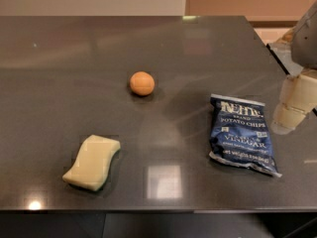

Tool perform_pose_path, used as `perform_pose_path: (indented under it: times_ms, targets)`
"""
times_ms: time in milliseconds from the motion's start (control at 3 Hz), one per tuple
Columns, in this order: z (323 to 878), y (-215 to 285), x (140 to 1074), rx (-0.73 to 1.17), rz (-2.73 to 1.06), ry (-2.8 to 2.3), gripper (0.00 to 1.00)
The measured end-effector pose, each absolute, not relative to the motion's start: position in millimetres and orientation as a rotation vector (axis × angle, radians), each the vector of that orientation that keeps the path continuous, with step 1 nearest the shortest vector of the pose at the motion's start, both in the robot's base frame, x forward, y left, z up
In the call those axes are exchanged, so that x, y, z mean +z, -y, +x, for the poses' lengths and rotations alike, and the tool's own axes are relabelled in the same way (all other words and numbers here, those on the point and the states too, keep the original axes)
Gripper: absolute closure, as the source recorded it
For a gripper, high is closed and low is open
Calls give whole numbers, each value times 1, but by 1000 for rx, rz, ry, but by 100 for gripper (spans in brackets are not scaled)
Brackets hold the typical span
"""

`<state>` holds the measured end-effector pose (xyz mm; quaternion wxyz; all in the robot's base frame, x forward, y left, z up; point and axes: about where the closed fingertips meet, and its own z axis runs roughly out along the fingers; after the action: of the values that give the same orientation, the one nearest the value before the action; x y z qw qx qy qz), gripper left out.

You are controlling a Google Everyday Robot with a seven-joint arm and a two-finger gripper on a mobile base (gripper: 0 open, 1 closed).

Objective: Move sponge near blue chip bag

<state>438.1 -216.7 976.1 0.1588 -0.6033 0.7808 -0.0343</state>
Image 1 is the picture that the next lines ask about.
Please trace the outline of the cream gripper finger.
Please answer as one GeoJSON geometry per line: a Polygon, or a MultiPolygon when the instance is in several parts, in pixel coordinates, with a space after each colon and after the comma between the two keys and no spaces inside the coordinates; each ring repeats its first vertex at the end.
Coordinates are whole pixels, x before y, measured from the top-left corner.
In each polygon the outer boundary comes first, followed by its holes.
{"type": "Polygon", "coordinates": [[[294,131],[317,106],[317,72],[289,75],[283,82],[271,130],[278,135],[294,131]]]}

